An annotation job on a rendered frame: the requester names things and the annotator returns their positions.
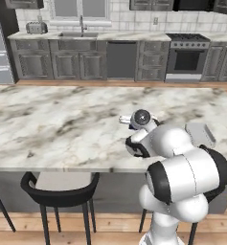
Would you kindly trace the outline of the dark grey dishwasher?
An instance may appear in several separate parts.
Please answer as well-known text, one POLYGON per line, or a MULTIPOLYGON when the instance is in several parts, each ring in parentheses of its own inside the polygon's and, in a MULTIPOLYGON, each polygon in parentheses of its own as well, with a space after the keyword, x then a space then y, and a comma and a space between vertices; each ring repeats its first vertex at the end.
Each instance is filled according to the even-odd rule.
POLYGON ((134 79, 136 55, 136 41, 108 41, 106 49, 107 77, 134 79))

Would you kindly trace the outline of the grey drawer stack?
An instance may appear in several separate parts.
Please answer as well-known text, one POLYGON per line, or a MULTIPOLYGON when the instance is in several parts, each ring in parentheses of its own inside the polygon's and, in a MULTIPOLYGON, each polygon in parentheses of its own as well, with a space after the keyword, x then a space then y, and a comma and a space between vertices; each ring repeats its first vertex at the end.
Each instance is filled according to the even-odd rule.
POLYGON ((136 60, 136 81, 164 81, 169 57, 169 41, 140 41, 136 60))

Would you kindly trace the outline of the grey rectangular box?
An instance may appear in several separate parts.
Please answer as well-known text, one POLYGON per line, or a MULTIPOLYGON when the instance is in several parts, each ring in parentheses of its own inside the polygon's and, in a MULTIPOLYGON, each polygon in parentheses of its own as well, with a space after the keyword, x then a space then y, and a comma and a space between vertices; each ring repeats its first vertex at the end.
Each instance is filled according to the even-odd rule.
POLYGON ((190 135, 193 145, 205 145, 209 148, 214 148, 216 146, 216 138, 206 123, 187 122, 185 124, 185 130, 190 135))

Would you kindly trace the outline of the steel oven with hob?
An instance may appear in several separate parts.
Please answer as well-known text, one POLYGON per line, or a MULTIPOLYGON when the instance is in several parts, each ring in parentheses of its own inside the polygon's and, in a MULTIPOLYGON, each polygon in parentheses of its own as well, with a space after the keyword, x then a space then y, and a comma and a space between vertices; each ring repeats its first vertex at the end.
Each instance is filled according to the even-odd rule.
POLYGON ((199 82, 210 39, 200 33, 168 33, 171 39, 165 82, 199 82))

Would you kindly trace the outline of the grey base cupboard run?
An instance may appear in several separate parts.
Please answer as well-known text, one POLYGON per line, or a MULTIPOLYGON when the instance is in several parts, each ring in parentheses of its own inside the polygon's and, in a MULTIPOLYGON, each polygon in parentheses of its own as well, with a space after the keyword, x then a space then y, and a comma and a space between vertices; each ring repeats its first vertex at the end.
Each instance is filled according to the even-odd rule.
POLYGON ((85 39, 11 40, 20 79, 106 80, 106 42, 85 39))
POLYGON ((201 80, 227 82, 227 42, 211 42, 201 80))

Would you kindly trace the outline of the steel sink basin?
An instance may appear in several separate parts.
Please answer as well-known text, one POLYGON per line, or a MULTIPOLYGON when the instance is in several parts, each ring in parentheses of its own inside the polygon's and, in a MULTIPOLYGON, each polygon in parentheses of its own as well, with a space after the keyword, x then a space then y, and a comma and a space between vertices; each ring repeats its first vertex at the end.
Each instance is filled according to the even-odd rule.
POLYGON ((85 40, 85 39, 97 39, 98 33, 73 33, 73 32, 64 32, 58 35, 62 39, 76 39, 76 40, 85 40))

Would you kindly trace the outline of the steel tap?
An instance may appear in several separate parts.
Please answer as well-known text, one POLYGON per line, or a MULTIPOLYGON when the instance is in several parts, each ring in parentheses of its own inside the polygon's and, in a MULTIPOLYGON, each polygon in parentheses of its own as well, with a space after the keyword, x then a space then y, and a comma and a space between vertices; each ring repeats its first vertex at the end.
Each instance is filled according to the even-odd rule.
POLYGON ((87 26, 83 24, 83 16, 79 17, 80 32, 83 35, 84 31, 87 30, 87 26))

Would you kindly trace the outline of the white framed window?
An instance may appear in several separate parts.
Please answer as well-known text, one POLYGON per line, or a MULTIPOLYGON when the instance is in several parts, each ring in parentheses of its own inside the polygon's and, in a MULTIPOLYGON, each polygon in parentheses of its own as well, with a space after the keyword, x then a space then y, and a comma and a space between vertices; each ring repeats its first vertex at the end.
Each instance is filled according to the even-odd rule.
POLYGON ((109 27, 109 0, 49 0, 53 26, 109 27))

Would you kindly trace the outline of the silver toaster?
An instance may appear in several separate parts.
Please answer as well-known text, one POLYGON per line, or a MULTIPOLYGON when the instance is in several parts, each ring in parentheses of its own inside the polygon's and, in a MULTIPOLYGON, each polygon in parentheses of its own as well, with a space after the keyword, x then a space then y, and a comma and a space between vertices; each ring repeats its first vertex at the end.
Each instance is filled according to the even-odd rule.
POLYGON ((30 34, 44 34, 48 32, 48 27, 45 22, 29 22, 26 24, 26 31, 30 34))

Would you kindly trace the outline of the black microwave oven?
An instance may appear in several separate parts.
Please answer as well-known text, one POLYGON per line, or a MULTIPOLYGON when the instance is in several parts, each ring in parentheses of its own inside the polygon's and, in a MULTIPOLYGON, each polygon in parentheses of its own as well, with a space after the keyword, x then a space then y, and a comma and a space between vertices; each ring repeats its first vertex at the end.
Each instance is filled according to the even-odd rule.
POLYGON ((212 11, 215 0, 174 0, 174 11, 212 11))

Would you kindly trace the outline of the grey fridge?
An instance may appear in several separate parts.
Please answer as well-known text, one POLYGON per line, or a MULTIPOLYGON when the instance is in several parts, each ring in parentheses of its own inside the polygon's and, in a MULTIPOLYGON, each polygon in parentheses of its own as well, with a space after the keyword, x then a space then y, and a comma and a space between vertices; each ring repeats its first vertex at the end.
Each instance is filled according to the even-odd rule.
POLYGON ((16 83, 17 73, 8 36, 18 30, 14 10, 0 0, 0 84, 16 83))

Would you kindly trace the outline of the grey wall cupboard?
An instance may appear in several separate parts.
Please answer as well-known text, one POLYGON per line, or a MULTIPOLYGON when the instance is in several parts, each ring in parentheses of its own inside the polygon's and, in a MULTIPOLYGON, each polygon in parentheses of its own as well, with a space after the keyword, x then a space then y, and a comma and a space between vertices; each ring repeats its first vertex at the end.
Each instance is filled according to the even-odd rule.
POLYGON ((174 0, 129 0, 131 11, 172 11, 174 0))
POLYGON ((214 12, 227 14, 227 0, 215 0, 214 12))
POLYGON ((5 0, 9 9, 39 10, 44 8, 43 0, 5 0))

